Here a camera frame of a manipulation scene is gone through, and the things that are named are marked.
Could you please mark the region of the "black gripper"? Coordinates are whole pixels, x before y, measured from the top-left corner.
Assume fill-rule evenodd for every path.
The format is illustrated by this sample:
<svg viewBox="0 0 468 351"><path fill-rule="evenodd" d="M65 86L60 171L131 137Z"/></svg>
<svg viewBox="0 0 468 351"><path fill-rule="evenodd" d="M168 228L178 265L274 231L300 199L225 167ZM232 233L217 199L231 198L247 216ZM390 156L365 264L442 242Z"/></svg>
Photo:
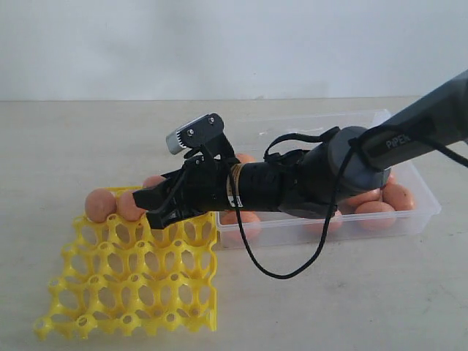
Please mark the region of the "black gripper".
<svg viewBox="0 0 468 351"><path fill-rule="evenodd" d="M236 163L227 140L212 140L184 154L181 171L165 173L157 186L133 192L137 207L147 211L151 229L172 224L209 211L226 211L232 206L227 195L228 167Z"/></svg>

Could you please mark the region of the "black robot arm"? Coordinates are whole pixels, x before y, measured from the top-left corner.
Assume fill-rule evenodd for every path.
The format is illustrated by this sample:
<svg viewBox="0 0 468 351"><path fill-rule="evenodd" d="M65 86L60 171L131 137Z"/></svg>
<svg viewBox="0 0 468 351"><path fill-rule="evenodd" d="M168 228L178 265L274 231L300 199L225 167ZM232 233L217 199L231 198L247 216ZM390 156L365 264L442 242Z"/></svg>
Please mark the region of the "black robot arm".
<svg viewBox="0 0 468 351"><path fill-rule="evenodd" d="M241 163L224 135L222 118L208 114L167 136L179 170L133 194L150 226L163 229L209 211L282 212L322 218L338 202L383 186L392 166L467 138L467 74L461 73L379 126L333 127L318 136L288 133L279 142L312 143L312 150L266 151Z"/></svg>

